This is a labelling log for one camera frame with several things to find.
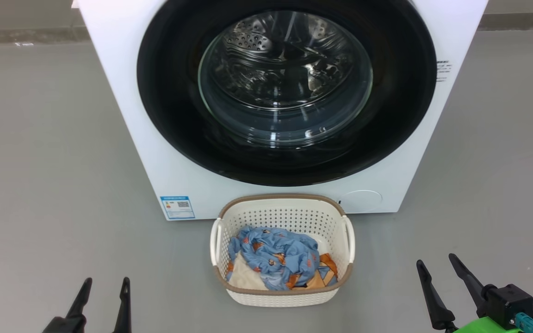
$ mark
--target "laundry basket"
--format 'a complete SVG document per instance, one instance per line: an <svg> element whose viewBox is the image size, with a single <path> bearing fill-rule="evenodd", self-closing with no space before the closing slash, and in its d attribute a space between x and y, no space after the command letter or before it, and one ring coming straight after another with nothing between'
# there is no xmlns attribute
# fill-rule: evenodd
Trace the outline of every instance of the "laundry basket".
<svg viewBox="0 0 533 333"><path fill-rule="evenodd" d="M338 282L319 289L251 290L231 286L228 245L244 226L283 228L307 234L318 243L320 253L330 253L338 269ZM211 262L218 280L236 302L251 306L285 308L329 301L347 282L355 259L353 225L333 200L309 194L269 194L243 197L224 207L211 229Z"/></svg>

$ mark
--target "white cloth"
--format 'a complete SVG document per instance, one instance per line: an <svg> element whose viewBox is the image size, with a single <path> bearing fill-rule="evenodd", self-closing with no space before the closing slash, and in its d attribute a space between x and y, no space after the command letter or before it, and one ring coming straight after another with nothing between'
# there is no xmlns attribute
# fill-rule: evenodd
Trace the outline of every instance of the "white cloth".
<svg viewBox="0 0 533 333"><path fill-rule="evenodd" d="M236 254L236 259L233 261L229 284L244 289L268 290L260 278L260 273L250 269L241 252Z"/></svg>

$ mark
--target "washing machine door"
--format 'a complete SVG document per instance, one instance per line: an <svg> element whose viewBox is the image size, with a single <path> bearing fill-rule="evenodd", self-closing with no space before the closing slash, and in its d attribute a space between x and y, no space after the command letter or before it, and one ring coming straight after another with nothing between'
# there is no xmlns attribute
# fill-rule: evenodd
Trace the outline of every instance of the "washing machine door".
<svg viewBox="0 0 533 333"><path fill-rule="evenodd" d="M137 76L157 130L231 179L299 186L400 146L435 89L434 46L407 0L169 0Z"/></svg>

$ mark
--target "teal connector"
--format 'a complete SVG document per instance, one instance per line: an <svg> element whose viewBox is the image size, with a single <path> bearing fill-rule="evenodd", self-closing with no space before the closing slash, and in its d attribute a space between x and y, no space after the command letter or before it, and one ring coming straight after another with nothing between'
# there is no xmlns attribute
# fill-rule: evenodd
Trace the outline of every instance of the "teal connector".
<svg viewBox="0 0 533 333"><path fill-rule="evenodd" d="M524 333L533 333L533 319L524 312L515 315L515 326Z"/></svg>

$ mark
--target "door glass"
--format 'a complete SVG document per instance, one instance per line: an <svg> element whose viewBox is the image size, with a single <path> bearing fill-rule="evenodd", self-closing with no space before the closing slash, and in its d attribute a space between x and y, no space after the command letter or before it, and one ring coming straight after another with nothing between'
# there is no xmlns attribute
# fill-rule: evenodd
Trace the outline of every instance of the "door glass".
<svg viewBox="0 0 533 333"><path fill-rule="evenodd" d="M209 45L198 71L205 106L252 145L312 145L364 108L372 64L334 22L297 11L247 17Z"/></svg>

